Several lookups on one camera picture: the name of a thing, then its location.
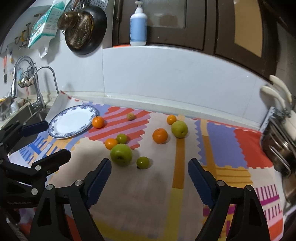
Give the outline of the teal white paper package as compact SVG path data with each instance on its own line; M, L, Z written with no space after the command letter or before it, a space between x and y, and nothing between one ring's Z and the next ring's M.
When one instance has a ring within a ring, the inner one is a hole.
M50 41L56 36L57 22L64 9L65 1L53 1L50 8L32 26L29 49L48 49Z

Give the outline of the blue white porcelain plate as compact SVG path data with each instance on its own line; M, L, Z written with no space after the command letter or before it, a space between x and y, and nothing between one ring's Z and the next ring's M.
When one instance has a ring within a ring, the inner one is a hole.
M95 107L87 104L67 108L49 122L48 134L56 139L74 137L87 130L98 114Z

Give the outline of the blue white pump bottle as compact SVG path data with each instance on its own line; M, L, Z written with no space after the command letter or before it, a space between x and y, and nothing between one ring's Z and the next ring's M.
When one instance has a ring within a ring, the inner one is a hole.
M135 1L137 8L130 17L130 45L145 46L147 43L147 15L142 8L142 1Z

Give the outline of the small green fruit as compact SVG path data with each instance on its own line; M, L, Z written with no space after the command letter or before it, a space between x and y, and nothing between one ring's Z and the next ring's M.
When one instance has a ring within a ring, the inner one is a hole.
M120 144L126 144L128 142L128 136L126 134L120 133L117 135L116 140Z
M147 169L150 166L149 158L148 157L139 157L137 159L137 168L138 169Z

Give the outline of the orange near green apple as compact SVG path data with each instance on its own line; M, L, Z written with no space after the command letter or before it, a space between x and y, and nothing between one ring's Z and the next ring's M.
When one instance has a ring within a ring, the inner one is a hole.
M108 138L106 141L105 141L105 147L108 149L108 150L111 150L115 145L118 144L118 141L117 139L115 138Z

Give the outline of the large orange in middle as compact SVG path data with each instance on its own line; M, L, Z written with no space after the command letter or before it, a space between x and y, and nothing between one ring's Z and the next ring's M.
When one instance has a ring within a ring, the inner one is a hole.
M163 128L158 128L152 133L152 139L157 144L164 144L168 139L168 133Z

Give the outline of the tall chrome spring faucet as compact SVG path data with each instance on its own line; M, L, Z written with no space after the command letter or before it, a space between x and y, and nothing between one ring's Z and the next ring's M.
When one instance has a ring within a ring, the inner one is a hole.
M12 83L11 83L11 90L10 90L10 97L11 99L16 99L18 97L18 88L17 88L17 81L21 79L21 74L20 74L20 64L23 63L23 62L27 62L29 67L31 68L32 72L35 73L35 64L32 60L31 57L25 55L25 56L22 56L20 57L14 67L13 67L13 73L12 73L12 76L13 76L13 80L12 80Z

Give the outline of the stainless steel pot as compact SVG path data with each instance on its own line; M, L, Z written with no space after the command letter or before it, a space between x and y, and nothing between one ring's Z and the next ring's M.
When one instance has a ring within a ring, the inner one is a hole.
M263 131L260 145L276 171L283 176L292 174L295 170L295 144L274 118L269 120Z

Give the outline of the small green fruit left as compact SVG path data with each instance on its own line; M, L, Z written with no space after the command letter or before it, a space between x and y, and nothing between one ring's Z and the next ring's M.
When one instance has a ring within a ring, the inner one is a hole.
M120 133L117 135L116 140L120 144L126 144L128 142L128 136L126 134Z

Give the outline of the small orange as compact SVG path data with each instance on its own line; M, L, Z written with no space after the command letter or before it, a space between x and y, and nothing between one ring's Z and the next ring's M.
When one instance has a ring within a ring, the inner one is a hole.
M167 121L168 125L172 125L174 122L177 121L177 117L175 115L173 115L173 114L170 114L166 118L166 121Z

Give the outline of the small green fruit front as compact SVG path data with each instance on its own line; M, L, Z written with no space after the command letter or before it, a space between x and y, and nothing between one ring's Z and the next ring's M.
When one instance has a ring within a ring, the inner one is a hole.
M137 168L138 169L147 169L150 166L149 158L148 157L139 157L137 159Z

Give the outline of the large green apple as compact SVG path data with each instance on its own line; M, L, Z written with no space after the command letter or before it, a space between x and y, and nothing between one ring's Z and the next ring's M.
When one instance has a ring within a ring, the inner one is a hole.
M132 149L126 144L117 144L110 151L110 157L119 166L128 166L132 161Z

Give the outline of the orange beside plate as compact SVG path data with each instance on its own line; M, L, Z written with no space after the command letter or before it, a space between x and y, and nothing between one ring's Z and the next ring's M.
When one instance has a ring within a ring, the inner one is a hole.
M94 128L103 128L105 125L105 121L104 119L101 117L101 116L95 116L93 119L92 119L92 126Z

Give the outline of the colourful patterned table mat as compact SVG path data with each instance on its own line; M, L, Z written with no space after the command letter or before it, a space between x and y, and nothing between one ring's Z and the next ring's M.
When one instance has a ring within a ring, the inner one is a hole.
M185 138L169 134L159 145L152 133L171 127L167 117L171 108L105 102L101 97L71 97L62 92L50 102L51 120L60 111L79 104L94 106L106 122L105 127L90 128L73 138L57 140L47 132L11 153L11 161L30 166L42 157L61 149L71 152L71 160L48 178L63 187L82 179L103 158L110 156L108 138L126 134L133 158L148 157L150 167L140 170L132 162L126 167L112 165L112 172L96 205L90 212L106 240L194 240L209 215L189 177L192 158L218 180L229 186L252 185L262 205L272 240L283 235L282 188L279 174L262 152L259 131L242 125L191 118L174 110L189 129ZM134 113L135 120L126 115Z

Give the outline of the black frying pan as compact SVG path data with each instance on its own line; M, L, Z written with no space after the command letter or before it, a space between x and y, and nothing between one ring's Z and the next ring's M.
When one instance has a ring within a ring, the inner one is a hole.
M97 6L88 6L77 12L88 13L92 17L93 30L89 41L81 49L74 49L69 45L67 46L77 55L87 55L96 50L102 43L107 29L107 16L105 11Z

